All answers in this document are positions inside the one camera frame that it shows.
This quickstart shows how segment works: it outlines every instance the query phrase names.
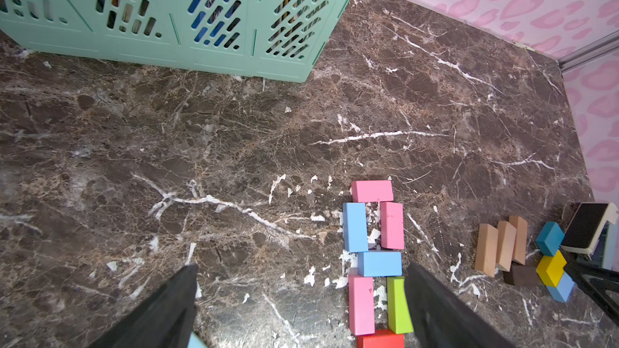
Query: toy block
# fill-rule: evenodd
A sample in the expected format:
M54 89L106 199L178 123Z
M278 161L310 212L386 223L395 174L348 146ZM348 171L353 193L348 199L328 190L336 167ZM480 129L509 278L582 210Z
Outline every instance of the toy block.
M400 203L381 202L381 247L404 249L404 208Z
M574 281L572 277L569 276L568 273L563 272L563 276L561 277L561 281L556 287L546 286L552 298L559 302L567 302L569 295L572 294L572 289L574 289Z
M382 329L375 334L359 336L357 348L404 348L404 335Z
M387 277L387 315L389 329L404 334L413 331L408 303L404 294L404 277Z
M400 251L370 250L359 253L359 274L363 277L393 277L402 275Z
M503 272L503 279L506 284L514 286L538 286L542 285L534 266L522 266L516 263L511 265L509 271Z
M563 237L565 237L565 234L556 222L546 222L535 242L542 254L553 256L559 250Z
M372 334L374 328L374 279L349 272L350 331L355 336Z
M363 203L393 201L391 180L360 180L352 182L352 201Z
M514 254L512 261L518 262L520 265L526 265L527 262L527 228L529 224L526 220L519 216L510 216L509 223L516 228L516 241L514 243Z
M499 230L495 227L482 223L479 225L479 237L477 238L477 253L475 257L475 270L490 277L495 276L496 248L499 241Z
M344 250L349 253L368 251L368 220L365 217L365 203L342 205L344 218Z
M499 239L496 248L496 266L499 270L509 271L511 269L511 259L514 256L516 228L506 220L501 220L497 229L499 231Z
M563 268L567 264L561 251L557 251L554 256L543 256L536 271L544 285L556 287L563 277Z

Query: black device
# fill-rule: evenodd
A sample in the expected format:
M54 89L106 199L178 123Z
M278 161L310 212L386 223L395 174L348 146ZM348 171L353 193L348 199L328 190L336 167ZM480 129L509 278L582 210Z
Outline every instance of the black device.
M89 348L187 348L196 317L197 265L180 269ZM515 348L416 263L404 283L423 348Z
M197 265L176 272L89 348L187 348L196 318Z

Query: plastic storage basket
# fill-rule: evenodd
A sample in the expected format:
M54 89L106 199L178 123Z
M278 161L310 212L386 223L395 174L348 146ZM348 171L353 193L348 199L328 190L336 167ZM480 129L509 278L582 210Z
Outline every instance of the plastic storage basket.
M305 81L348 0L0 0L35 51Z

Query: peeling floor surface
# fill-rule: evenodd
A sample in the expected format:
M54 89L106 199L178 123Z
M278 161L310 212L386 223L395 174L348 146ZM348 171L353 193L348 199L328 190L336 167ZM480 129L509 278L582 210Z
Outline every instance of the peeling floor surface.
M472 269L479 223L592 199L548 58L403 0L353 0L303 84L0 50L2 347L86 346L187 261L209 346L353 347L340 207L386 178L405 265L517 346L619 345L579 290Z

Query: light blue block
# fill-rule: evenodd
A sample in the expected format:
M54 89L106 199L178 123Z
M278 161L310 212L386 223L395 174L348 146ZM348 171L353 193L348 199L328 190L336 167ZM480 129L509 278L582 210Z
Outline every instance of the light blue block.
M565 234L556 222L546 222L535 242L542 254L554 256L564 237Z
M359 253L359 274L363 277L401 276L402 253L376 250Z
M189 344L187 344L187 348L208 348L206 346L206 344L204 344L204 342L202 340L200 340L200 337L197 337L195 333L191 333L191 337L190 337L190 342Z
M344 249L349 253L368 251L368 221L365 217L365 203L345 203Z
M552 298L559 302L567 302L569 295L572 293L572 289L574 289L574 281L572 277L569 276L568 273L563 272L563 276L561 277L561 281L557 287L546 286Z

